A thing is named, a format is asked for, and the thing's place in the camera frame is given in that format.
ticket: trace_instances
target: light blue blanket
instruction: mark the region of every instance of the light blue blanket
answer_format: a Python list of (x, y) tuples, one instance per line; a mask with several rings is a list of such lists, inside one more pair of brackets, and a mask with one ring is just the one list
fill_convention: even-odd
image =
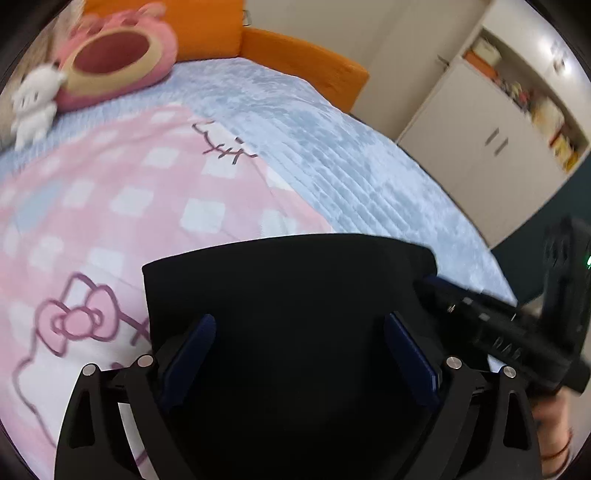
[(0, 180), (82, 130), (170, 102), (253, 146), (335, 231), (427, 245), (440, 274), (514, 299), (476, 229), (415, 161), (307, 82), (245, 59), (179, 63), (157, 86), (62, 116), (44, 142), (0, 155)]

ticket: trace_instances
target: orange headboard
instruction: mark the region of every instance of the orange headboard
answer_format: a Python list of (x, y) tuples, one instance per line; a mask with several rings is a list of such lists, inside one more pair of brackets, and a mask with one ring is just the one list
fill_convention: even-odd
[[(101, 17), (138, 9), (150, 0), (86, 0), (85, 14)], [(164, 21), (178, 36), (178, 60), (237, 57), (242, 38), (242, 0), (162, 0)]]
[(307, 80), (335, 107), (348, 113), (369, 73), (358, 63), (313, 43), (279, 33), (243, 29), (240, 55)]

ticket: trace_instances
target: white wall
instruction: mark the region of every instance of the white wall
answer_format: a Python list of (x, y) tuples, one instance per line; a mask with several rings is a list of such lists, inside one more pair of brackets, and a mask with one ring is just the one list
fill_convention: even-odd
[(353, 114), (396, 138), (488, 0), (247, 0), (253, 26), (329, 48), (369, 70)]

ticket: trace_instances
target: bracelet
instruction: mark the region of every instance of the bracelet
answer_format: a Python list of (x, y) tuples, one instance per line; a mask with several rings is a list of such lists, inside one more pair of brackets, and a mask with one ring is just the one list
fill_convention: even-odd
[(562, 448), (561, 451), (559, 451), (558, 453), (555, 453), (553, 455), (542, 455), (540, 458), (542, 459), (542, 461), (544, 462), (545, 460), (554, 460), (555, 458), (559, 457), (560, 455), (562, 455), (564, 452), (566, 452), (566, 450), (569, 449), (570, 447), (570, 443), (573, 441), (573, 429), (569, 429), (569, 441), (566, 442), (566, 445), (564, 445), (564, 448)]
[(545, 475), (544, 480), (549, 480), (550, 478), (555, 478), (558, 475), (562, 475), (564, 470), (566, 470), (566, 466), (569, 464), (569, 462), (570, 462), (570, 455), (567, 455), (566, 458), (564, 459), (564, 462), (562, 463), (562, 465), (560, 465), (560, 468), (558, 468), (558, 470), (556, 470), (554, 473), (551, 473), (549, 475)]

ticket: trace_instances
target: pink plush toy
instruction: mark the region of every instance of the pink plush toy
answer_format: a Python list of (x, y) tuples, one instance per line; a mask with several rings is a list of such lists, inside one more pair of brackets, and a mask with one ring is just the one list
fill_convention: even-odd
[(105, 18), (83, 17), (57, 54), (56, 64), (67, 74), (58, 110), (95, 105), (165, 78), (178, 52), (173, 29), (160, 20), (165, 11), (154, 3)]

